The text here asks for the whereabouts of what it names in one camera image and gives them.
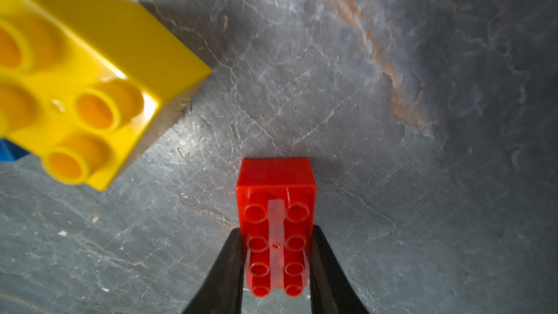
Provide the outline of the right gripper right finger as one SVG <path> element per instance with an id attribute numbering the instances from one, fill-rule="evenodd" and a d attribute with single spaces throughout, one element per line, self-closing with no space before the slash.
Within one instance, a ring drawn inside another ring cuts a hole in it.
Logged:
<path id="1" fill-rule="evenodd" d="M 318 225 L 313 226 L 310 250 L 310 301 L 312 313 L 369 313 Z"/>

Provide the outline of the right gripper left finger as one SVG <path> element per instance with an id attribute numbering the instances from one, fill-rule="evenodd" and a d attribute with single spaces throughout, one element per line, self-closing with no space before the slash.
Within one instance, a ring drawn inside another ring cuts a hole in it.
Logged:
<path id="1" fill-rule="evenodd" d="M 183 313 L 241 313 L 243 288 L 244 250 L 241 230 L 235 228 Z"/>

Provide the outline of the red lego brick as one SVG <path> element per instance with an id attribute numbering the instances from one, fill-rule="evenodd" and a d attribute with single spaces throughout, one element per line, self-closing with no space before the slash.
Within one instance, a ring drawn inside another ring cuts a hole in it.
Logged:
<path id="1" fill-rule="evenodd" d="M 245 158 L 236 186 L 247 287 L 255 297 L 308 285 L 317 185 L 308 158 Z"/>

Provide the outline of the blue lego brick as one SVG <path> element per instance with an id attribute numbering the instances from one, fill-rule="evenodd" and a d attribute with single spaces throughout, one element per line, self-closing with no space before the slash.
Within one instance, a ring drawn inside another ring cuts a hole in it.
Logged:
<path id="1" fill-rule="evenodd" d="M 29 155 L 29 152 L 6 139 L 0 139 L 0 161 L 14 162 Z"/>

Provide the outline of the yellow lego brick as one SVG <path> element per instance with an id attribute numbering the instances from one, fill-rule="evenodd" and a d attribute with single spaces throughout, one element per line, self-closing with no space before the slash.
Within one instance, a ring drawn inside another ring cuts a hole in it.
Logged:
<path id="1" fill-rule="evenodd" d="M 131 0 L 1 0 L 1 137 L 105 190 L 211 69 Z"/>

